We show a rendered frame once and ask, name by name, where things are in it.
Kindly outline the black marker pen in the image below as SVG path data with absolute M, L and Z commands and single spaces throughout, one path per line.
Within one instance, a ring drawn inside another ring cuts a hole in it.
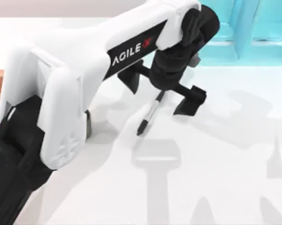
M 165 94 L 165 91 L 160 91 L 158 96 L 152 102 L 152 105 L 150 106 L 149 111 L 144 116 L 144 118 L 142 119 L 142 121 L 141 121 L 141 123 L 140 123 L 140 125 L 139 125 L 139 127 L 137 129 L 137 136 L 140 136 L 145 131 L 149 121 L 151 120 L 151 118 L 152 118 L 153 114 L 155 113 L 157 107 L 161 103 L 161 101 L 162 101 L 162 99 L 164 97 L 164 94 Z

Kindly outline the light blue rack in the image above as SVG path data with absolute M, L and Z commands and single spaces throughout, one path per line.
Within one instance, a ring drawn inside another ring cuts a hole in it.
M 199 52 L 202 66 L 282 66 L 282 0 L 200 0 L 220 30 Z

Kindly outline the grey rounded box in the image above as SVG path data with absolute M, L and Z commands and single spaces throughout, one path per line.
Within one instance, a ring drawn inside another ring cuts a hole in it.
M 189 66 L 195 68 L 200 62 L 201 62 L 201 58 L 199 57 L 198 54 L 196 54 L 191 58 L 189 62 Z

